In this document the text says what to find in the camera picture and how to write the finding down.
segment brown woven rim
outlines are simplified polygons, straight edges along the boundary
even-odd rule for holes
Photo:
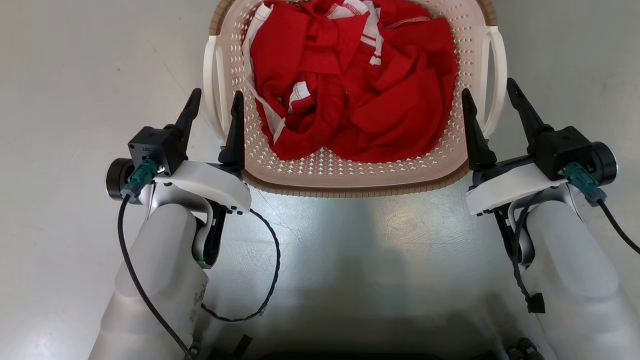
[[[209,35],[220,35],[222,22],[225,20],[227,11],[235,0],[220,0],[220,4],[213,13]],[[495,14],[492,0],[476,0],[484,15],[484,22],[487,26],[497,26],[498,17]],[[329,198],[361,198],[401,195],[418,192],[428,192],[452,185],[469,173],[467,162],[457,168],[451,174],[440,179],[424,181],[423,183],[412,183],[396,186],[381,186],[373,188],[311,188],[306,186],[289,186],[273,184],[253,176],[249,171],[244,170],[244,181],[247,184],[269,193],[306,197],[329,197]]]

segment wire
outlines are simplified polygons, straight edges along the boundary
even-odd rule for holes
[[[138,276],[136,272],[133,270],[133,265],[131,264],[131,258],[129,257],[129,252],[127,251],[127,244],[124,242],[124,231],[122,230],[122,222],[124,219],[124,209],[127,207],[127,203],[129,202],[129,195],[126,195],[122,201],[122,205],[120,205],[120,212],[118,213],[118,239],[120,240],[120,249],[122,249],[122,257],[124,258],[124,263],[127,265],[127,270],[129,271],[129,275],[131,275],[131,281],[133,281],[133,285],[138,289],[138,293],[140,297],[145,302],[151,313],[156,317],[158,322],[164,327],[164,329],[171,335],[173,340],[180,346],[180,349],[184,352],[185,356],[188,359],[195,360],[191,353],[189,352],[189,348],[184,344],[180,336],[176,334],[176,332],[171,328],[171,326],[166,322],[166,320],[160,315],[156,307],[151,303],[147,293],[142,288],[140,281],[138,280]]]
[[[513,277],[516,278],[516,282],[518,283],[518,287],[520,288],[522,295],[524,295],[524,299],[527,302],[527,309],[529,310],[530,313],[534,312],[534,309],[533,309],[534,305],[531,300],[531,295],[529,295],[527,288],[524,286],[524,282],[522,282],[522,274],[520,273],[520,269],[518,268],[518,253],[519,253],[518,247],[520,246],[520,233],[522,232],[522,227],[524,226],[524,220],[527,218],[529,208],[536,202],[536,200],[538,200],[538,198],[540,197],[540,195],[542,195],[543,192],[544,190],[538,191],[525,204],[524,209],[522,209],[522,212],[520,213],[520,216],[516,221],[516,229],[513,235],[513,243],[511,244],[511,246],[513,247],[511,251],[511,265],[513,266]]]
[[[609,208],[605,205],[604,200],[602,200],[602,199],[598,200],[598,205],[600,205],[600,207],[602,208],[602,211],[604,212],[604,215],[609,219],[609,222],[611,223],[611,226],[613,226],[613,228],[616,230],[618,235],[620,235],[622,240],[625,240],[625,243],[627,243],[627,245],[629,245],[631,247],[631,249],[633,249],[635,252],[640,254],[640,247],[638,247],[638,245],[636,245],[636,243],[634,243],[627,236],[627,234],[625,234],[625,232],[622,231],[622,228],[620,227],[620,225],[618,225],[618,222],[613,217],[613,214],[611,213],[611,211],[609,211]]]
[[[267,225],[267,228],[269,229],[269,232],[271,233],[271,236],[273,236],[273,242],[275,242],[275,244],[276,244],[276,271],[273,274],[273,280],[271,281],[271,287],[269,289],[269,293],[267,293],[267,297],[264,299],[264,302],[262,303],[262,305],[260,305],[260,308],[258,308],[258,310],[256,312],[254,312],[253,314],[247,316],[246,318],[237,318],[237,319],[225,318],[224,316],[220,316],[220,315],[216,314],[213,310],[209,309],[205,304],[201,305],[201,307],[202,307],[202,309],[204,309],[204,311],[207,311],[214,318],[216,318],[218,320],[221,320],[221,321],[224,321],[224,322],[231,322],[231,323],[233,323],[233,322],[243,322],[243,321],[247,321],[247,320],[249,320],[251,318],[255,318],[258,315],[261,315],[263,313],[263,311],[264,311],[264,308],[267,307],[267,304],[269,303],[269,299],[273,295],[273,290],[276,287],[276,282],[278,282],[278,271],[280,271],[280,243],[278,242],[278,237],[276,236],[276,232],[271,227],[271,224],[269,224],[269,222],[267,220],[265,220],[265,218],[262,217],[262,215],[258,214],[253,209],[250,209],[249,211],[251,211],[251,213],[254,214],[257,218],[262,220],[262,222],[264,222],[264,225]]]

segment red clothing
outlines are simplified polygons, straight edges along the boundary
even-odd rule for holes
[[[250,56],[257,93],[285,119],[274,143],[257,102],[269,146],[283,160],[322,146],[369,163],[429,152],[449,118],[458,71],[449,23],[407,1],[373,0],[380,8],[380,54],[363,42],[369,12],[331,20],[326,14],[334,3],[266,2],[273,11]],[[300,82],[310,96],[296,100],[291,95]]]

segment laundry basket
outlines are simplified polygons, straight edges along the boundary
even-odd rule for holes
[[[432,16],[451,25],[459,71],[454,104],[436,147],[417,158],[388,163],[343,160],[322,148],[306,158],[282,161],[269,148],[255,99],[244,82],[242,42],[261,0],[221,0],[216,9],[204,56],[204,99],[209,124],[221,143],[230,125],[234,92],[244,94],[244,179],[272,193],[312,197],[371,197],[442,188],[467,172],[467,146],[460,93],[469,88],[477,119],[489,138],[500,118],[507,81],[502,37],[491,0],[418,0]],[[492,45],[495,66],[492,107],[486,121],[484,104]]]

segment glossy floor surface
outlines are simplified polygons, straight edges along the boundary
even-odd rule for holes
[[[105,170],[128,155],[126,143],[142,126],[175,121],[191,89],[202,86],[216,5],[0,3],[0,358],[87,358],[122,262]],[[614,149],[620,176],[605,189],[608,204],[640,239],[640,3],[495,0],[495,8],[509,75],[540,116]],[[212,161],[218,144],[202,116],[189,156]],[[506,109],[491,146],[504,159],[523,154],[524,142],[516,112]],[[289,349],[445,359],[522,335],[544,347],[493,219],[467,214],[469,183],[353,200],[252,190],[253,207],[282,243],[280,280],[261,318],[224,325],[203,317],[205,344],[232,350],[246,333],[255,338],[252,356]],[[640,257],[599,210],[580,203],[640,306]],[[127,212],[129,243],[143,216],[141,207]],[[247,315],[269,288],[273,243],[250,215],[230,217],[223,241],[205,303],[227,317]]]

